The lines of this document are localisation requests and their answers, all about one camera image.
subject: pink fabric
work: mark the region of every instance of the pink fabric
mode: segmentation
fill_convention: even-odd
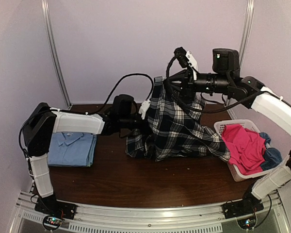
[[[260,165],[265,162],[265,139],[257,132],[244,129],[241,125],[226,125],[222,139],[231,152],[230,164],[235,164],[243,175],[262,172]]]

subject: plaid fabric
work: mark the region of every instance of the plaid fabric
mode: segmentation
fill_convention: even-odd
[[[142,135],[135,129],[127,138],[126,154],[136,158],[154,156],[156,161],[167,157],[214,155],[227,162],[230,152],[221,137],[211,128],[199,124],[201,113],[190,111],[190,116],[184,113],[166,94],[163,80],[164,77],[155,78],[151,106],[147,112],[153,134]],[[196,96],[189,105],[202,110],[205,102]]]

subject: white plastic basket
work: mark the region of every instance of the white plastic basket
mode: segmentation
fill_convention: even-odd
[[[242,125],[244,128],[247,128],[249,130],[255,131],[255,132],[260,132],[260,130],[258,129],[258,127],[250,120],[223,120],[223,121],[218,121],[214,124],[214,129],[216,130],[217,134],[219,134],[221,136],[224,128],[226,125],[235,125],[235,124],[240,124]],[[229,170],[232,173],[233,179],[236,182],[239,181],[244,181],[246,179],[250,179],[250,178],[255,178],[255,177],[260,177],[260,176],[264,176],[268,173],[270,173],[273,169],[269,169],[263,172],[258,172],[252,175],[242,175],[241,172],[239,171],[238,167],[235,164],[227,164]]]

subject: folded blue shirt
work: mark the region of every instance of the folded blue shirt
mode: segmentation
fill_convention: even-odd
[[[90,166],[93,163],[97,136],[90,133],[53,133],[49,166]]]

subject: lavender wall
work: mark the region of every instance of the lavender wall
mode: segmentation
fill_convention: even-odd
[[[71,102],[104,102],[128,73],[164,75],[179,46],[194,53],[200,71],[211,72],[213,48],[239,49],[246,5],[246,0],[50,0]],[[132,77],[115,94],[143,101],[149,87],[148,80]]]
[[[31,183],[18,148],[19,128],[36,105],[64,107],[39,0],[0,0],[0,232],[20,190]]]
[[[291,103],[291,0],[256,1],[255,10],[242,76],[256,77]],[[283,156],[288,155],[291,138],[282,129],[242,106],[234,112],[237,118],[253,120],[271,136],[272,145]],[[280,194],[291,223],[291,183],[280,189]]]

